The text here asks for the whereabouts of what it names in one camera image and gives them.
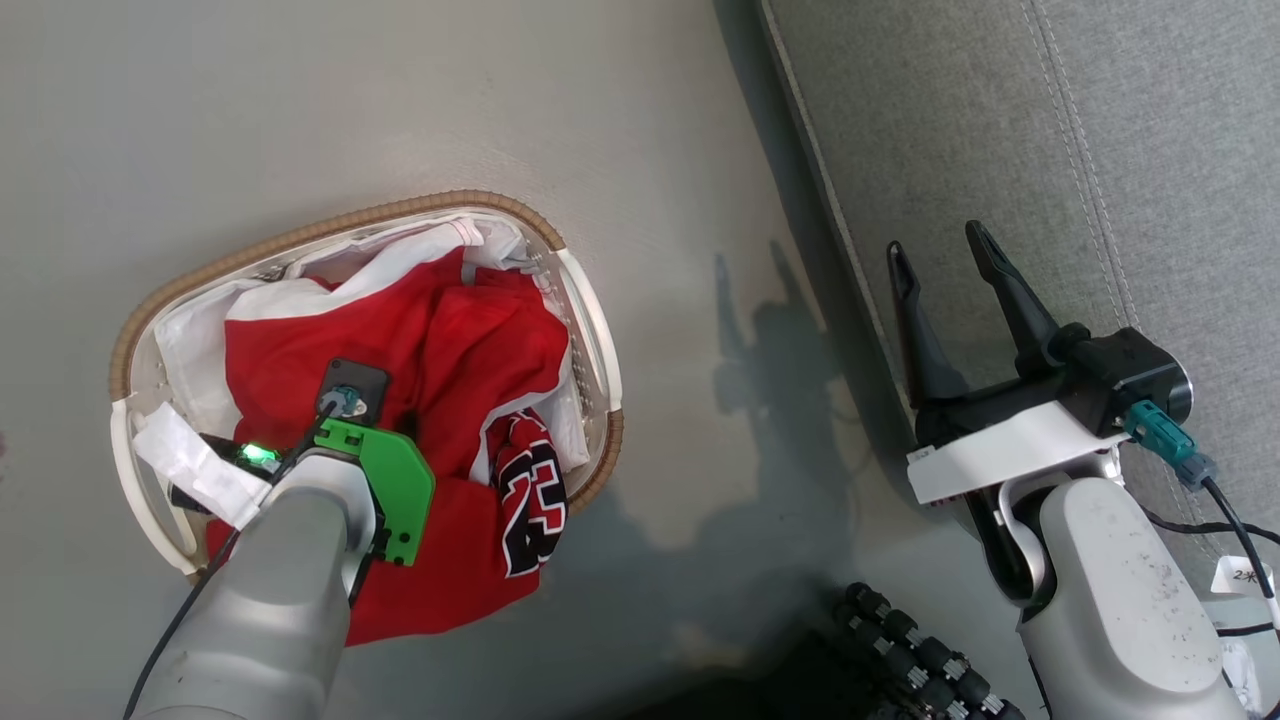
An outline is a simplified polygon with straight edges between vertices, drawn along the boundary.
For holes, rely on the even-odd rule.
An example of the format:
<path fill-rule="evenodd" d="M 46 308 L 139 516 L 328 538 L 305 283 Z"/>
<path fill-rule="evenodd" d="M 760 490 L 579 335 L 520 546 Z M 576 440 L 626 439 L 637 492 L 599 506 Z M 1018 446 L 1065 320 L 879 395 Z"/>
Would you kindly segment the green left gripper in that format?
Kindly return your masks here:
<path fill-rule="evenodd" d="M 218 450 L 216 465 L 200 469 L 201 505 L 219 518 L 206 529 L 209 553 L 241 529 L 264 506 L 270 489 L 282 479 L 276 471 L 294 450 L 334 451 L 339 460 L 357 465 L 366 475 L 380 536 L 375 552 L 387 562 L 412 566 L 425 539 L 436 478 L 417 445 L 407 436 L 329 418 L 307 434 L 298 418 L 285 421 L 244 418 L 236 428 L 234 443 Z"/>

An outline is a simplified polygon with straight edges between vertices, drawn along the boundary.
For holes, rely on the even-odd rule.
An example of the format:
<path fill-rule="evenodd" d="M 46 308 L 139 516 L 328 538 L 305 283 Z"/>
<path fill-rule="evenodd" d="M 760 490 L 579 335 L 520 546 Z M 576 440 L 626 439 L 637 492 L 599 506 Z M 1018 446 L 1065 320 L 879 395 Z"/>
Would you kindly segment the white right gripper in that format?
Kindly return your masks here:
<path fill-rule="evenodd" d="M 1020 377 L 1043 377 L 1060 361 L 1050 341 L 1060 325 L 979 220 L 965 236 L 1016 347 Z M 920 304 L 922 287 L 905 249 L 887 246 L 910 407 L 919 445 L 908 457 L 908 480 L 919 505 L 937 505 L 1007 482 L 1061 470 L 1130 439 L 1115 427 L 1097 436 L 1057 400 L 1060 380 L 1010 380 L 969 392 Z"/>

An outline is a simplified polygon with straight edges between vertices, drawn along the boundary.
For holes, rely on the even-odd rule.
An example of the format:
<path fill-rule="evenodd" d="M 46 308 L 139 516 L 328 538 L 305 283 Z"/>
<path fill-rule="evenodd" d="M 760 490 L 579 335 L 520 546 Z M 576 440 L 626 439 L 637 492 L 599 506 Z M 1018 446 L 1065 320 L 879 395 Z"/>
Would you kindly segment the red basketball jersey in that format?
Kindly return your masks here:
<path fill-rule="evenodd" d="M 412 437 L 436 478 L 417 561 L 371 566 L 348 644 L 445 633 L 538 589 L 570 510 L 556 447 L 525 404 L 556 388 L 570 333 L 532 281 L 466 279 L 456 250 L 329 313 L 225 328 L 239 423 L 298 418 L 306 430 L 326 365 L 348 359 L 390 375 L 378 425 Z"/>

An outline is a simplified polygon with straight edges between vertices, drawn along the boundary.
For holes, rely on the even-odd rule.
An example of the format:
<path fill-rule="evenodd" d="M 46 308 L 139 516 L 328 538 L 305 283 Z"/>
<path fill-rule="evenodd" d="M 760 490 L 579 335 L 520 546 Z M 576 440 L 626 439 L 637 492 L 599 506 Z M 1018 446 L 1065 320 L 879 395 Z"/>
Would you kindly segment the white garment red trim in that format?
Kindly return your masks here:
<path fill-rule="evenodd" d="M 471 215 L 454 214 L 344 238 L 287 265 L 280 281 L 236 279 L 204 291 L 154 327 L 172 405 L 196 430 L 229 436 L 241 411 L 227 379 L 227 322 L 329 313 L 392 287 L 420 265 L 485 243 Z"/>

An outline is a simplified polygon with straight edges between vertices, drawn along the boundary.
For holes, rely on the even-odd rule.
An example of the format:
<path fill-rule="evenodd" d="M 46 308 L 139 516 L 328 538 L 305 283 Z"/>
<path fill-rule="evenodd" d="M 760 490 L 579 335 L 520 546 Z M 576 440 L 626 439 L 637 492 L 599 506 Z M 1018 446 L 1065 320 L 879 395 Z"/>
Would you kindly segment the white basket brown woven rim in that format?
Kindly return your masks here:
<path fill-rule="evenodd" d="M 143 478 L 132 445 L 142 416 L 173 398 L 170 374 L 154 338 L 155 325 L 182 304 L 228 282 L 279 281 L 287 266 L 306 254 L 411 220 L 460 213 L 503 218 L 524 237 L 540 286 L 571 336 L 570 361 L 589 460 L 564 475 L 570 512 L 580 514 L 604 489 L 623 443 L 620 361 L 595 291 L 558 229 L 527 204 L 489 190 L 451 190 L 385 202 L 253 241 L 155 290 L 122 327 L 108 373 L 116 477 L 148 543 L 187 580 L 197 580 L 209 564 L 204 525 L 164 498 L 163 480 Z"/>

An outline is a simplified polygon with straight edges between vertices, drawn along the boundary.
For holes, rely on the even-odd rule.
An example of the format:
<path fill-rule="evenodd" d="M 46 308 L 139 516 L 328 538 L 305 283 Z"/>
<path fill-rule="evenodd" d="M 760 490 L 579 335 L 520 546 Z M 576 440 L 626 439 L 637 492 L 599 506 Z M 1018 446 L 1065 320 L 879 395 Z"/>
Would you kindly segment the grey fabric sofa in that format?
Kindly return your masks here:
<path fill-rule="evenodd" d="M 1057 323 L 1134 327 L 1183 365 L 1183 428 L 1242 520 L 1280 534 L 1280 0 L 762 10 L 913 425 L 905 473 L 915 414 L 886 249 L 905 249 L 966 383 L 1014 380 L 966 242 L 979 220 Z M 1224 520 L 1137 445 L 1121 464 L 1144 512 Z M 1236 537 L 1156 529 L 1206 611 L 1219 559 L 1245 556 Z"/>

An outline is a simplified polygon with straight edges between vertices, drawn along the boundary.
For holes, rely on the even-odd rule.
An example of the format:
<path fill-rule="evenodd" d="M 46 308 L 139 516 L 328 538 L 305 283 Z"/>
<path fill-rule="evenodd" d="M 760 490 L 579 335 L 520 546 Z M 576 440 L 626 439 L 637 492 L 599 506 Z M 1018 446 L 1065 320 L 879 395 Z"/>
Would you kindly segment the white tape tag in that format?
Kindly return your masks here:
<path fill-rule="evenodd" d="M 143 419 L 133 447 L 161 479 L 239 530 L 259 515 L 273 489 L 218 455 L 170 404 L 161 404 Z"/>

